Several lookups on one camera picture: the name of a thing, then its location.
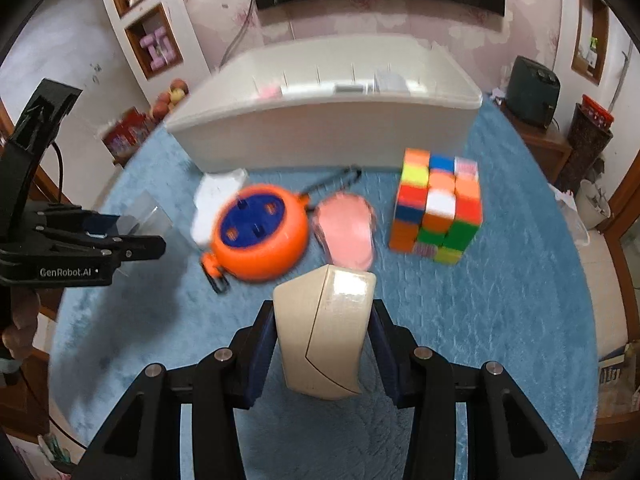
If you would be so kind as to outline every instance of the white bucket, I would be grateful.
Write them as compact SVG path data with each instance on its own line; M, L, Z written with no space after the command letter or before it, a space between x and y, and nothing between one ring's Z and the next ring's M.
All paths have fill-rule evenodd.
M593 229L603 220L606 220L611 216L611 209L609 203L602 201L600 203L603 212L600 212L593 203L587 198L585 194L586 188L593 186L588 180L582 180L580 182L580 190L575 197L575 205L578 208L578 214L582 219L582 223L587 229Z

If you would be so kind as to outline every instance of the cable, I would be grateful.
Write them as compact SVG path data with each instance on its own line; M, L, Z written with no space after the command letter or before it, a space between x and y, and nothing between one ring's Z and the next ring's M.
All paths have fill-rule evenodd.
M252 12L254 11L254 3L255 3L255 0L251 0L251 2L249 3L249 10L247 11L246 18L244 19L244 23L240 27L240 30L238 30L236 37L233 38L231 43L229 43L229 46L226 48L225 53L222 55L222 59L220 60L220 65L218 66L218 70L220 70L226 64L226 62L228 61L228 56L231 55L235 47L238 46L242 38L244 38L244 34L246 33L249 26L249 19L251 18Z
M58 203L62 203L62 177L63 177L63 165L62 165L62 152L60 152L60 148L56 144L54 140L51 145L53 149L56 150L56 155L58 156Z
M51 415L49 415L49 410L46 410L44 408L44 406L40 403L40 400L38 399L38 397L36 396L36 394L33 392L33 390L31 389L31 385L29 384L29 381L27 380L27 377L24 376L24 372L22 371L22 368L18 368L18 371L20 372L20 375L22 377L22 380L24 381L25 386L27 386L27 390L29 391L29 393L33 396L33 399L36 401L36 404L40 407L40 409L47 413L47 416L49 417L49 421L56 427L58 428L58 430L60 431L60 433L62 433L64 436L66 436L71 442L73 442L74 444L76 444L77 446L80 446L82 449L86 450L86 446L84 446L83 444L80 444L76 439L74 439L71 435L69 435L65 430L63 430L62 428L60 428L60 425L53 420L53 417Z

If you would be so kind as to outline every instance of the rubik's cube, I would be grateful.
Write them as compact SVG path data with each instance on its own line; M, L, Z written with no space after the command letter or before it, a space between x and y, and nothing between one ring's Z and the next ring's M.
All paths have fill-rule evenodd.
M406 150L389 248L456 264L482 224L478 165Z

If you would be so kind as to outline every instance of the pink computer mouse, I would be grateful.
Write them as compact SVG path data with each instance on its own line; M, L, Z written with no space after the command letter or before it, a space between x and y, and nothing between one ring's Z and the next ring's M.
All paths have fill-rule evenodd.
M361 196L338 192L316 206L314 233L327 261L339 267L368 270L373 263L376 216Z

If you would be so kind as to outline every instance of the blue rug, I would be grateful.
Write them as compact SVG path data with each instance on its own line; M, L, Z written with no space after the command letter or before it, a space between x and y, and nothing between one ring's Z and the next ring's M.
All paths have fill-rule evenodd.
M366 171L352 191L376 209L376 297L419 344L452 362L498 360L582 471L596 409L591 298L578 254L546 181L520 137L490 103L478 114L465 155L478 161L484 225L459 264L436 264L385 247L399 176ZM299 190L319 171L253 172L252 182ZM251 324L276 283L322 266L315 241L277 282L232 280L217 296L189 240L192 197L202 174L159 129L120 177L103 211L121 213L148 190L174 221L161 260L117 273L108 288L65 293L50 359L50 393L85 442L151 362L194 364ZM246 475L257 479L400 479L412 410L385 397L367 342L364 393L325 402L287 390L278 348L264 393L236 411ZM191 468L190 409L183 409L182 474ZM466 420L458 410L456 478L466 478Z

